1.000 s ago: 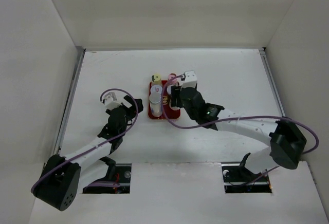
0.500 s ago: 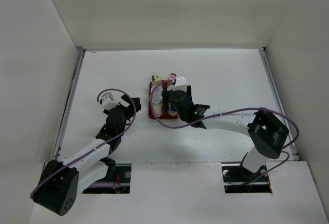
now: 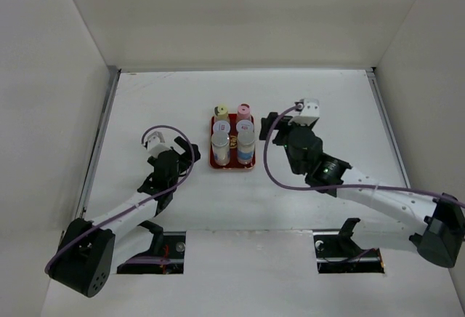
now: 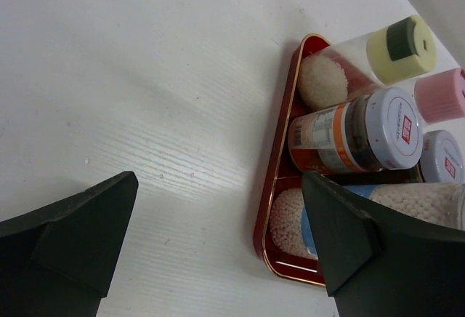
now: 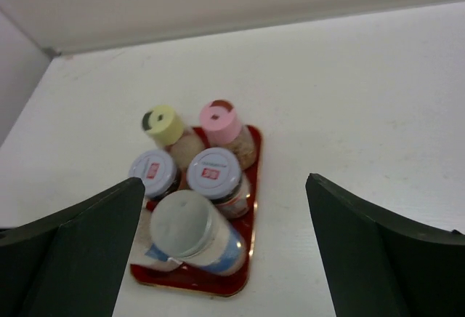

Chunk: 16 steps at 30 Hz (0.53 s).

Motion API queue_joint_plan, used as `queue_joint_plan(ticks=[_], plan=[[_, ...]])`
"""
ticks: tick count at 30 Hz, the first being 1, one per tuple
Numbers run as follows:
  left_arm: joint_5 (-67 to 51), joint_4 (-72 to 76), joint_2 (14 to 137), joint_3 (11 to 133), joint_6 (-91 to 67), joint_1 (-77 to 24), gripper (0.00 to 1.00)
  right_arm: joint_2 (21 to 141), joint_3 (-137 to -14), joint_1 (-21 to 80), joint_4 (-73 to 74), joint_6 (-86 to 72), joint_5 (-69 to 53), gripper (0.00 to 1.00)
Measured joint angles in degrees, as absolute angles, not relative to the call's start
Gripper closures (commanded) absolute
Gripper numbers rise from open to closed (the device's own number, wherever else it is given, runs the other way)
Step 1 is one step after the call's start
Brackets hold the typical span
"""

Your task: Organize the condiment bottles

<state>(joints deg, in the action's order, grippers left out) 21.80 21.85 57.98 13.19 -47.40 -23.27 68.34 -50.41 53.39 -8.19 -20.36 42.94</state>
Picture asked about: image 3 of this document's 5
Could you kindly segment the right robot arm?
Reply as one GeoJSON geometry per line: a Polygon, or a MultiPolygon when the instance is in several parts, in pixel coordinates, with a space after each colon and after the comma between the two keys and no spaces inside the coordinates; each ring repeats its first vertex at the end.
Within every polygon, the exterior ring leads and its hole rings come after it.
{"type": "Polygon", "coordinates": [[[298,107],[271,112],[261,120],[260,140],[283,147],[294,174],[305,185],[295,191],[316,191],[354,201],[406,225],[408,240],[426,261],[453,268],[464,242],[464,203],[447,193],[385,185],[351,164],[324,153],[315,135],[317,118],[298,107]]]}

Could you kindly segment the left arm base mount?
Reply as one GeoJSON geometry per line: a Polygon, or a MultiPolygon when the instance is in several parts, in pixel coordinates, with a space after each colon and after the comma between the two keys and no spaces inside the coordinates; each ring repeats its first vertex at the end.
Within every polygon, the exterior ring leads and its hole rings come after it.
{"type": "Polygon", "coordinates": [[[130,256],[116,267],[117,274],[175,275],[185,268],[186,232],[166,232],[160,225],[144,221],[137,230],[148,243],[146,250],[130,249],[130,256]]]}

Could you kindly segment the blue label silver cap bottle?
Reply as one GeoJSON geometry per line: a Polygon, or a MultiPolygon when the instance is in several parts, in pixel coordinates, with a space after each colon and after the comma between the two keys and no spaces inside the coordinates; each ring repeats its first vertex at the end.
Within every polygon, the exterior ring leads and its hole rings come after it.
{"type": "Polygon", "coordinates": [[[240,164],[250,164],[254,157],[255,134],[253,131],[242,130],[237,135],[237,159],[240,164]]]}

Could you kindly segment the yellow cap condiment bottle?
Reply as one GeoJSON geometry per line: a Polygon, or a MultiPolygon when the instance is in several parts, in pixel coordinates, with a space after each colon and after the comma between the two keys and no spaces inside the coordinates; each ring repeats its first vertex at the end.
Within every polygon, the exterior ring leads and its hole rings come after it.
{"type": "Polygon", "coordinates": [[[230,121],[229,111],[226,105],[217,105],[214,107],[214,121],[230,121]]]}

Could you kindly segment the red label jar front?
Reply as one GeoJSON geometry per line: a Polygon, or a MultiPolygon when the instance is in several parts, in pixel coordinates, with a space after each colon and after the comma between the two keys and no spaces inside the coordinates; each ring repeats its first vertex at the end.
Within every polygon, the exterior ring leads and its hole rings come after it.
{"type": "Polygon", "coordinates": [[[250,120],[240,120],[236,123],[236,131],[240,132],[254,132],[254,123],[250,120]]]}

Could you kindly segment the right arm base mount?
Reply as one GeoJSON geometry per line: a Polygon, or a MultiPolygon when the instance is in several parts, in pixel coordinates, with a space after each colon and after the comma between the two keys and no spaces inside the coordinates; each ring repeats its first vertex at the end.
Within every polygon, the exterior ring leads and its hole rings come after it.
{"type": "Polygon", "coordinates": [[[340,229],[313,232],[319,274],[384,274],[379,248],[362,249],[352,240],[359,222],[360,218],[348,218],[340,229]]]}

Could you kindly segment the red label jar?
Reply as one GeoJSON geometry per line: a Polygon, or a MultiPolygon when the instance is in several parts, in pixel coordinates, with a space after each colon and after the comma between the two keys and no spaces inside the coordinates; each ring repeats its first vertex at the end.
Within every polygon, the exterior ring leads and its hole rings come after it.
{"type": "Polygon", "coordinates": [[[212,126],[212,132],[224,132],[226,134],[229,134],[230,130],[230,122],[225,120],[215,121],[212,126]]]}
{"type": "Polygon", "coordinates": [[[236,123],[236,131],[240,132],[254,132],[254,123],[250,120],[240,120],[236,123]]]}

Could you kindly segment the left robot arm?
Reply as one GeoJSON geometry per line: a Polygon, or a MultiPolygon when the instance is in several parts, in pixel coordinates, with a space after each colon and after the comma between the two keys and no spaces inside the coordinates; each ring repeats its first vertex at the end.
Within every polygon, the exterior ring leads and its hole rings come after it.
{"type": "Polygon", "coordinates": [[[153,168],[133,196],[115,209],[92,220],[77,218],[67,227],[45,272],[54,281],[85,297],[94,297],[111,273],[125,265],[168,266],[163,249],[163,228],[153,218],[171,203],[174,192],[193,169],[201,154],[196,144],[178,136],[177,152],[165,146],[155,132],[145,148],[153,168]]]}

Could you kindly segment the tall silver cap spice bottle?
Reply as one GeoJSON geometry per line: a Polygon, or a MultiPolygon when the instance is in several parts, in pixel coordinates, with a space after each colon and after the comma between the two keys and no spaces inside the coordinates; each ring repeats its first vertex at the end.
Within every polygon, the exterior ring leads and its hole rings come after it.
{"type": "Polygon", "coordinates": [[[211,136],[211,148],[214,161],[219,166],[226,166],[230,162],[230,137],[223,131],[214,132],[211,136]]]}

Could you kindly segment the pink cap condiment bottle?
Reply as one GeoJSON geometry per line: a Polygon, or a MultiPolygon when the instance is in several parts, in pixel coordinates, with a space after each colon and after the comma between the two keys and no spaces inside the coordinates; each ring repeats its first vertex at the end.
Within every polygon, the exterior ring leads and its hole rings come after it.
{"type": "Polygon", "coordinates": [[[250,121],[251,120],[251,108],[249,104],[242,103],[237,107],[237,121],[250,121]]]}

